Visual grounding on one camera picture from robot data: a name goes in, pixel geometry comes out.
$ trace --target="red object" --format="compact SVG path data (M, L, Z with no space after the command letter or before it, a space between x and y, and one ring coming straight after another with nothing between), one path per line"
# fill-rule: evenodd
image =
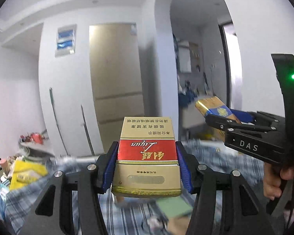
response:
M32 133L30 135L31 139L36 143L36 144L43 144L43 139L39 133Z
M173 161L177 160L173 139L121 139L118 160Z

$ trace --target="black cable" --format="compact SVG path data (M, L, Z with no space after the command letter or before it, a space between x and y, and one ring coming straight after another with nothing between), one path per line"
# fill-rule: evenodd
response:
M288 222L287 222L286 227L284 229L284 233L288 230L289 225L290 225L290 221L291 221L292 214L293 214L293 202L294 202L294 177L293 177L293 187L292 187L291 210L290 210Z

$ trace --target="human hand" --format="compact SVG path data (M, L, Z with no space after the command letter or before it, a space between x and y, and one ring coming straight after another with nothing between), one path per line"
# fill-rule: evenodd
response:
M281 169L280 176L274 173L272 165L264 163L264 196L271 199L272 201L275 197L280 197L282 194L281 189L281 179L291 180L294 178L294 167L288 169Z

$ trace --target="yellow package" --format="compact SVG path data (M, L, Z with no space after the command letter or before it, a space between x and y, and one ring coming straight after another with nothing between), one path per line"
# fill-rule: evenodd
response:
M203 114L205 117L208 114L217 115L221 117L226 117L229 119L235 120L237 123L241 122L237 117L229 110L229 108L217 97L210 97L206 99L200 99L195 103L196 108ZM214 137L222 140L224 142L225 133L221 130L213 128Z
M10 191L33 183L47 174L48 171L44 165L16 160Z

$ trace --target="blue plaid blanket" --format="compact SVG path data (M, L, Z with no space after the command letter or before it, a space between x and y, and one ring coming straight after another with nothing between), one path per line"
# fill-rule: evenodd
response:
M215 171L229 173L237 169L251 186L262 181L262 161L247 155L238 155L235 151L231 153L215 147L205 147L201 145L199 140L191 140L184 143L184 147L188 153L195 155L199 163L204 163ZM62 170L68 174L81 169L81 166L73 158L69 162L62 162L61 164L59 162L50 162L46 165L49 175L26 187L12 190L6 196L5 220L12 225L16 234L19 233L31 206L53 173L57 170ZM194 205L196 195L190 195L186 190L182 190L182 197L190 205ZM103 195L99 194L98 198L107 231L111 235L152 234L152 232L144 228L144 224L147 223L148 219L158 216L166 220L166 217L156 203L144 203L129 208L118 208L113 203L113 196L110 190ZM78 220L77 192L73 192L72 200L75 233L81 234ZM221 217L221 204L222 195L217 193L216 221L220 220ZM162 234L170 233L164 229Z

